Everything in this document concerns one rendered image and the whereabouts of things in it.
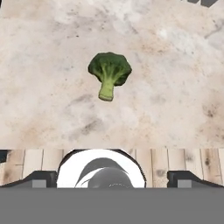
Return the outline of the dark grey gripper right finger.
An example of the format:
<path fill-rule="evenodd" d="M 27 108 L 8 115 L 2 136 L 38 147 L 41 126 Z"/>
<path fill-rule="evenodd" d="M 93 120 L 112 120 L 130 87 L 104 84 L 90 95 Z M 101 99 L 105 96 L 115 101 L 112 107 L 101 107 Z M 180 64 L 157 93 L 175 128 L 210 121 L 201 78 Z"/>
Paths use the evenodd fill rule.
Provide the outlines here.
<path fill-rule="evenodd" d="M 174 188 L 202 188 L 202 187 L 220 187 L 213 182 L 200 179 L 190 171 L 168 171 L 167 174 L 167 187 Z"/>

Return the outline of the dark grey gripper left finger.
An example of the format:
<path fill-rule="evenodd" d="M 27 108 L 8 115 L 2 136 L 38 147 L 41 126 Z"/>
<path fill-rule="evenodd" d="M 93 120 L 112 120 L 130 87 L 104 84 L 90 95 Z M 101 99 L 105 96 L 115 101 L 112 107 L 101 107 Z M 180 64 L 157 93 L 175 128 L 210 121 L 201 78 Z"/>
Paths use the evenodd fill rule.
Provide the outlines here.
<path fill-rule="evenodd" d="M 57 172 L 56 171 L 33 171 L 27 177 L 9 184 L 1 185 L 5 187 L 29 187 L 29 188 L 56 188 Z"/>

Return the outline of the green broccoli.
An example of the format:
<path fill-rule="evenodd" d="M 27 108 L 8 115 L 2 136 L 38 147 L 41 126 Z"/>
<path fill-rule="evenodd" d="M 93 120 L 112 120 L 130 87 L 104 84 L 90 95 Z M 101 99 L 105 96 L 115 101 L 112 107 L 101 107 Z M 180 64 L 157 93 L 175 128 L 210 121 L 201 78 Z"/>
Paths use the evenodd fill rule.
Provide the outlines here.
<path fill-rule="evenodd" d="M 99 52 L 90 61 L 87 70 L 101 83 L 98 97 L 112 102 L 114 87 L 122 86 L 132 72 L 127 59 L 113 52 Z"/>

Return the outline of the round white and black object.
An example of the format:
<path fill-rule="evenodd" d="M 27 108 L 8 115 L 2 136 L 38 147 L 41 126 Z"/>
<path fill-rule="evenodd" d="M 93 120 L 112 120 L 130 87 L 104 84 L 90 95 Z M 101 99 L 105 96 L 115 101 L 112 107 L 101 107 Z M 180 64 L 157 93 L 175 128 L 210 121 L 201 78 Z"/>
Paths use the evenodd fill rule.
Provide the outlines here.
<path fill-rule="evenodd" d="M 140 164 L 123 150 L 71 150 L 58 169 L 58 188 L 145 188 Z"/>

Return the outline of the dark grey object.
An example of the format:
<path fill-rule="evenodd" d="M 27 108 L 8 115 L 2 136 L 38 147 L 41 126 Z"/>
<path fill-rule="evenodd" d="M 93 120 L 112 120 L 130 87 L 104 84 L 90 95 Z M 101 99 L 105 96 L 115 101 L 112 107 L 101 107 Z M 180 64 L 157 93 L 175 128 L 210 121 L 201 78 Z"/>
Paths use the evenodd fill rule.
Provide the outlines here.
<path fill-rule="evenodd" d="M 213 6 L 218 0 L 187 0 L 188 3 L 197 4 L 200 3 L 201 6 L 210 8 Z"/>

